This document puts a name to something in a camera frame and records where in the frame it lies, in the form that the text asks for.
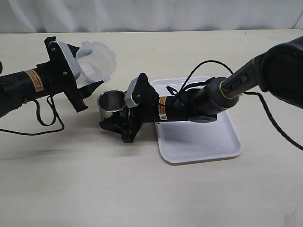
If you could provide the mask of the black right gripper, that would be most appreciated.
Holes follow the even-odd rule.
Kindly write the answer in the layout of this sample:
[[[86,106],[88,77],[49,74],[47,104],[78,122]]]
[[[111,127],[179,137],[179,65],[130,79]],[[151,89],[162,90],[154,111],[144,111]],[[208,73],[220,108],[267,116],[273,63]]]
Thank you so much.
[[[143,123],[160,120],[158,113],[159,94],[148,82],[145,73],[140,73],[138,77],[134,93],[139,99],[139,105],[134,108],[127,108],[127,120],[106,118],[99,122],[102,129],[121,135],[124,143],[133,143]]]

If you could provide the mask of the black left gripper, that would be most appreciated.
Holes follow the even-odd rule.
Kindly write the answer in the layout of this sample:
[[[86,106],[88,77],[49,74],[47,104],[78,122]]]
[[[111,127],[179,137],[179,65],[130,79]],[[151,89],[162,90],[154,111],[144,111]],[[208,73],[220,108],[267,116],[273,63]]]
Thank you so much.
[[[49,61],[37,65],[37,70],[42,75],[42,82],[45,87],[43,94],[44,96],[54,96],[64,93],[75,111],[81,112],[88,109],[83,99],[90,97],[104,81],[94,82],[78,89],[76,80],[68,67],[58,42],[55,36],[47,37],[44,40]],[[67,45],[72,55],[75,56],[80,48],[71,44]]]

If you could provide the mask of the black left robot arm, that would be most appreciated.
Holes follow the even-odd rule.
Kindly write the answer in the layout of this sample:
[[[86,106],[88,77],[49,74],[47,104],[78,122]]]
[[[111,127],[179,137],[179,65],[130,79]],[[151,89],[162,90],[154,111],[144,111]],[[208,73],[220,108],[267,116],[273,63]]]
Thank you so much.
[[[0,115],[20,108],[23,104],[45,96],[64,93],[76,112],[88,107],[84,99],[103,84],[103,79],[88,82],[79,88],[77,79],[82,75],[76,60],[79,48],[59,42],[55,36],[44,40],[49,61],[36,68],[20,71],[0,78]]]

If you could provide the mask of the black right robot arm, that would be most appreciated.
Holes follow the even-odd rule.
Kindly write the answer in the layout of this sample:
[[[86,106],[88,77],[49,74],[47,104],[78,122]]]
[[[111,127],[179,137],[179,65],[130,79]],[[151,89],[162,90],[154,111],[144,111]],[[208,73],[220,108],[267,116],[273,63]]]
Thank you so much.
[[[167,87],[160,96],[145,73],[133,79],[124,94],[125,106],[101,119],[100,127],[120,134],[132,143],[144,123],[215,122],[217,115],[234,107],[241,94],[251,95],[259,87],[276,98],[303,105],[303,39],[278,44],[254,57],[229,77],[203,82],[185,82],[179,90]]]

